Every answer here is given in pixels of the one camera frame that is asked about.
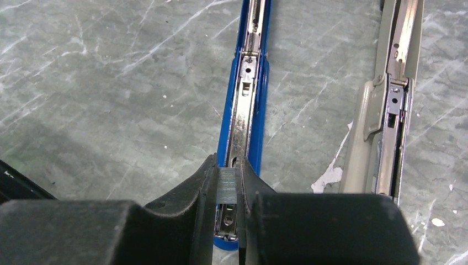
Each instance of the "marble surface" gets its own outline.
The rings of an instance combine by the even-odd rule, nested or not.
[[[337,190],[378,2],[274,1],[262,178],[277,191]],[[1,159],[60,199],[169,191],[216,151],[240,7],[0,1]],[[424,10],[401,203],[423,264],[468,263],[467,11]]]

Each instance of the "black plastic object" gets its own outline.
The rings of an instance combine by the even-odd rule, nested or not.
[[[238,165],[240,264],[419,264],[389,197],[276,193],[247,160]]]
[[[18,199],[55,199],[55,197],[0,160],[0,204]]]
[[[0,207],[0,264],[211,264],[216,156],[148,203],[15,200]]]

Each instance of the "blue plastic housing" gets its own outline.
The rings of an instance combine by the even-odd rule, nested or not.
[[[239,23],[239,34],[237,36],[236,55],[234,57],[234,60],[232,60],[231,74],[229,77],[229,84],[227,87],[226,103],[224,106],[224,113],[222,116],[221,132],[217,149],[219,167],[224,167],[226,164],[227,144],[233,107],[232,105],[234,91],[236,89],[235,83],[239,71],[238,65],[239,60],[241,59],[241,51],[242,46],[244,44],[247,29],[249,3],[249,0],[244,0],[242,3],[241,19]],[[268,75],[270,70],[270,64],[267,61],[267,41],[271,11],[271,0],[266,0],[263,18],[263,35],[260,43],[260,63],[257,77],[257,80],[259,80],[260,82],[257,82],[257,93],[255,97],[254,115],[252,119],[252,131],[248,153],[248,160],[258,176],[260,176],[260,168],[262,162],[263,132],[265,128],[265,113],[267,110],[267,88]],[[237,241],[227,242],[222,239],[215,238],[214,244],[215,246],[223,250],[238,249]]]

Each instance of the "beige plastic housing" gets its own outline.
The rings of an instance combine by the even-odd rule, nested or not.
[[[372,180],[368,179],[371,155],[372,131],[380,129],[387,92],[386,65],[388,61],[391,25],[393,21],[393,1],[385,1],[382,22],[379,31],[379,43],[375,64],[375,77],[360,89],[354,123],[348,142],[348,151],[343,166],[343,175],[339,188],[340,193],[371,193]],[[405,76],[416,84],[419,50],[421,48],[421,27],[424,0],[418,1],[414,18],[413,32],[406,61]]]

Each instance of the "rectangular slot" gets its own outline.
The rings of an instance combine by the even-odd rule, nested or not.
[[[396,125],[396,115],[389,114],[389,128],[395,128]]]
[[[242,95],[244,97],[249,95],[250,83],[242,83]]]

